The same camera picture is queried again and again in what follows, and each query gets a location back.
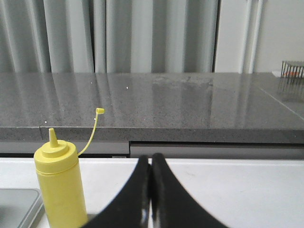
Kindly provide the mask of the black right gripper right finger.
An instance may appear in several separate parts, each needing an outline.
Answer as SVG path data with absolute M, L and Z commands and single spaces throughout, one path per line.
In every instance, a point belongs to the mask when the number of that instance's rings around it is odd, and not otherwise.
M 151 200 L 154 228 L 225 228 L 185 190 L 164 156 L 152 156 Z

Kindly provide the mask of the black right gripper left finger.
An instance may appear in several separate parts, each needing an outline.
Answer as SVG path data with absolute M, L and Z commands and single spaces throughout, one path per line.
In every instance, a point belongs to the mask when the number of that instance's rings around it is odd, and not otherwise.
M 141 156 L 123 188 L 85 228 L 147 228 L 149 221 L 150 164 Z

